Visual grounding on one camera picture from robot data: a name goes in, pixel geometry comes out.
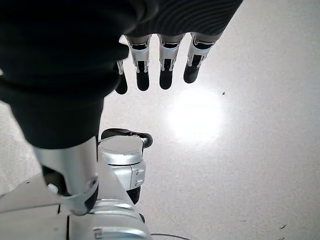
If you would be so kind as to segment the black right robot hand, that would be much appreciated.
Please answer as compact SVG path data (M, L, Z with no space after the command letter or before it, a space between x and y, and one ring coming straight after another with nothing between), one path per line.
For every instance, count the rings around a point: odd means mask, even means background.
M119 39L220 35L239 0L3 0L0 99L36 148L47 185L75 215L95 205L104 98L119 84Z

